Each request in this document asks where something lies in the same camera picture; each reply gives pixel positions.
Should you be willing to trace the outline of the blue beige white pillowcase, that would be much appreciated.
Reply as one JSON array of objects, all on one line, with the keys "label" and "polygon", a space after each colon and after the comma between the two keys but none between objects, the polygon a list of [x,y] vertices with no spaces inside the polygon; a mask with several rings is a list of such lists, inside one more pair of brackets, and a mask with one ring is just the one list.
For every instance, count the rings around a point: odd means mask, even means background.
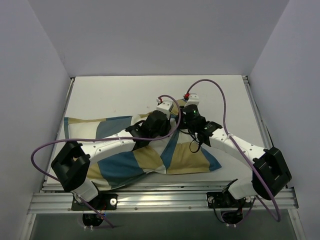
[{"label": "blue beige white pillowcase", "polygon": [[[147,114],[97,119],[65,117],[63,131],[67,139],[102,139],[147,117]],[[149,173],[182,175],[221,169],[221,164],[211,153],[204,148],[196,149],[197,144],[190,136],[176,131],[167,139],[152,141],[143,148],[94,163],[89,167],[87,177],[95,185],[110,190],[137,182]]]}]

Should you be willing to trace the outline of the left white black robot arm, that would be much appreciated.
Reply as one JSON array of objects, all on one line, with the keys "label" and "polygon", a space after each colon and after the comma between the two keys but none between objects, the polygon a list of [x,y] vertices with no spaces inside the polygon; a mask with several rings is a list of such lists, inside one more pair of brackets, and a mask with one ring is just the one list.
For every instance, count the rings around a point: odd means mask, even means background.
[{"label": "left white black robot arm", "polygon": [[101,197],[94,183],[87,178],[89,167],[108,157],[132,152],[149,145],[156,137],[169,134],[169,110],[154,110],[141,124],[131,125],[102,141],[67,141],[51,163],[64,191],[72,192],[90,210],[100,206]]}]

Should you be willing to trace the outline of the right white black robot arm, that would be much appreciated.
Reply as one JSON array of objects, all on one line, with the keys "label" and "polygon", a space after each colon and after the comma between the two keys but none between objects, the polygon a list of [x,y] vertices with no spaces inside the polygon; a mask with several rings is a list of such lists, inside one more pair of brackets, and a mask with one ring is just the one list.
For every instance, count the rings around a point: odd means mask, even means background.
[{"label": "right white black robot arm", "polygon": [[180,126],[196,136],[200,145],[223,151],[246,163],[252,170],[251,177],[237,179],[227,186],[222,193],[225,205],[232,207],[240,199],[255,195],[270,201],[292,180],[285,158],[278,148],[260,147],[227,133],[220,124],[201,116],[195,104],[181,107],[180,112]]}]

